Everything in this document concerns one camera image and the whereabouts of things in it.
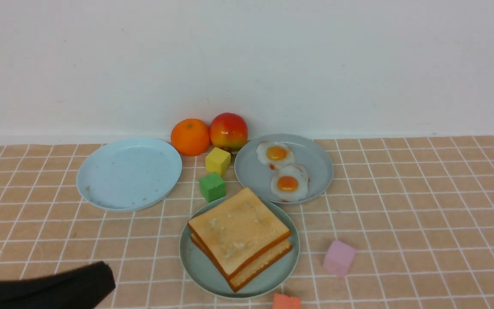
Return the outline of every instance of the fried egg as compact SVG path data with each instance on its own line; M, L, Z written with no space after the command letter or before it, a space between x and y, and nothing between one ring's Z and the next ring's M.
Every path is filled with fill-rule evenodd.
M270 191L282 202L298 202L308 197L309 181L304 166L292 164L276 172L270 182Z
M271 170L279 170L295 162L291 149L281 142L260 143L256 148L256 155L259 161Z

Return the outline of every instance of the red apple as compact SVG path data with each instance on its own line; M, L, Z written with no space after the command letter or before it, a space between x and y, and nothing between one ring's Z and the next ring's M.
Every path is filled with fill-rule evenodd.
M247 123L236 114L220 114L209 126L209 137L214 147L238 151L247 143Z

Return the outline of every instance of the orange cube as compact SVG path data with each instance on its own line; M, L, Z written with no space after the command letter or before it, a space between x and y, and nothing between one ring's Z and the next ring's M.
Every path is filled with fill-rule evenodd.
M274 294L272 309L300 309L300 298Z

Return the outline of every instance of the gray plate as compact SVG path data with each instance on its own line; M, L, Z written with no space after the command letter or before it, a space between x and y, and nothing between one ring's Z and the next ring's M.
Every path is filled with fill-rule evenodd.
M289 146L297 164L308 172L308 198L298 202L280 201L270 191L270 181L275 171L262 164L256 155L256 148L263 141L282 142ZM333 162L327 152L310 139L291 134L271 134L247 143L235 157L235 175L244 187L249 187L257 196L280 206L298 205L323 194L333 181Z
M227 198L228 197L222 197L203 206L194 217L214 208ZM216 267L212 264L211 260L209 260L209 258L192 243L190 240L192 231L188 225L186 225L180 239L180 258L186 273L198 286L200 286L200 288L217 297L245 300L260 297L271 292L291 276L298 262L298 256L300 255L298 232L291 218L281 210L280 207L265 200L261 201L289 228L289 230L291 230L291 236L289 237L289 241L292 244L291 252L260 273L243 289L234 293L221 273L218 272Z

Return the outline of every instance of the yellow cube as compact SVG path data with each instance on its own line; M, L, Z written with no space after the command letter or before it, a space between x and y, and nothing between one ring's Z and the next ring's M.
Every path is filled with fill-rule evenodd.
M232 155L220 148L214 148L205 157L205 168L207 172L217 173L219 176L223 176L230 163L232 161Z

